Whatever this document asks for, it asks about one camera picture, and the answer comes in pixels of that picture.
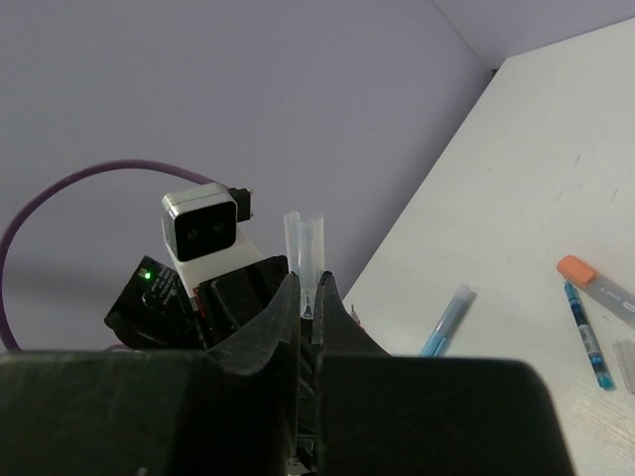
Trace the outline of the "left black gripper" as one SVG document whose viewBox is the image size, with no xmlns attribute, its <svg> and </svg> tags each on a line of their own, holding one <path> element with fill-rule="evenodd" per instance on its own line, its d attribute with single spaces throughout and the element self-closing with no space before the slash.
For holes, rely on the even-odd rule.
<svg viewBox="0 0 635 476">
<path fill-rule="evenodd" d="M 296 352 L 298 276 L 274 256 L 194 289 L 194 343 L 204 352 Z"/>
</svg>

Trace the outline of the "blue highlighter pen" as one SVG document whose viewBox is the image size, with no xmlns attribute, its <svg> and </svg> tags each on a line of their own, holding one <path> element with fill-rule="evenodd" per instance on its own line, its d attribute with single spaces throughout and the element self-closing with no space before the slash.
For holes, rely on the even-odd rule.
<svg viewBox="0 0 635 476">
<path fill-rule="evenodd" d="M 421 349 L 420 357 L 442 357 L 445 354 L 454 332 L 467 314 L 475 297 L 476 293 L 466 285 L 461 285 L 456 290 L 440 321 Z"/>
</svg>

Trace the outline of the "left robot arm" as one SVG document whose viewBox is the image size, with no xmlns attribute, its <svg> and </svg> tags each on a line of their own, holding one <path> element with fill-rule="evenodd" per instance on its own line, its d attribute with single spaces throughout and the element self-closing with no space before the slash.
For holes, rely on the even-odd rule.
<svg viewBox="0 0 635 476">
<path fill-rule="evenodd" d="M 175 270 L 146 256 L 104 323 L 134 350 L 207 350 L 264 310 L 287 274 L 287 258 L 270 257 L 201 283 L 190 299 Z"/>
</svg>

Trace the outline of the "orange capped lead case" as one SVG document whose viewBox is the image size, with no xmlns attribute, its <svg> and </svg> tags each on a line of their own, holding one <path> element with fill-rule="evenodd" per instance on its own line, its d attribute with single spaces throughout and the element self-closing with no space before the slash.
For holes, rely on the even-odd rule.
<svg viewBox="0 0 635 476">
<path fill-rule="evenodd" d="M 634 327 L 634 294 L 620 287 L 589 264 L 574 255 L 566 255 L 557 263 L 558 272 L 590 298 Z"/>
</svg>

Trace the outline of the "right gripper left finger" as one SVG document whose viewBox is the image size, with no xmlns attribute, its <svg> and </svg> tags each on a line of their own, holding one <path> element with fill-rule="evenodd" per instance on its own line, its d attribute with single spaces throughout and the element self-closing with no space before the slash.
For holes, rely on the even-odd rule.
<svg viewBox="0 0 635 476">
<path fill-rule="evenodd" d="M 197 402 L 199 475 L 284 475 L 297 446 L 299 278 L 215 346 Z"/>
</svg>

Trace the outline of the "blue pen refill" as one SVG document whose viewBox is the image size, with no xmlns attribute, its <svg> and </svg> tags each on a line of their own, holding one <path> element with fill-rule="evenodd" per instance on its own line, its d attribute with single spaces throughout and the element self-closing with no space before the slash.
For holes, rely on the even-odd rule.
<svg viewBox="0 0 635 476">
<path fill-rule="evenodd" d="M 595 380 L 602 390 L 611 391 L 614 389 L 614 382 L 588 321 L 579 294 L 570 281 L 564 282 L 564 291 Z"/>
</svg>

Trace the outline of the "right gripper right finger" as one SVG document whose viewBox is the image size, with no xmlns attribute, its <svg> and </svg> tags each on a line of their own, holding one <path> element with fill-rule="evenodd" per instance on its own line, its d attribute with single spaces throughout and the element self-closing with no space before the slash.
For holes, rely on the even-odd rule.
<svg viewBox="0 0 635 476">
<path fill-rule="evenodd" d="M 319 279 L 315 305 L 317 473 L 382 475 L 389 464 L 377 372 L 391 357 L 346 310 L 333 273 Z"/>
</svg>

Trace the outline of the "clear pen cap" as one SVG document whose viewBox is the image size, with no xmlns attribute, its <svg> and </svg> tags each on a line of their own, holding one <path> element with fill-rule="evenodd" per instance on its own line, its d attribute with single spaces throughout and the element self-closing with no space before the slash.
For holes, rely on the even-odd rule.
<svg viewBox="0 0 635 476">
<path fill-rule="evenodd" d="M 313 319 L 318 283 L 325 271 L 323 215 L 292 211 L 284 216 L 289 270 L 300 281 L 300 316 Z"/>
</svg>

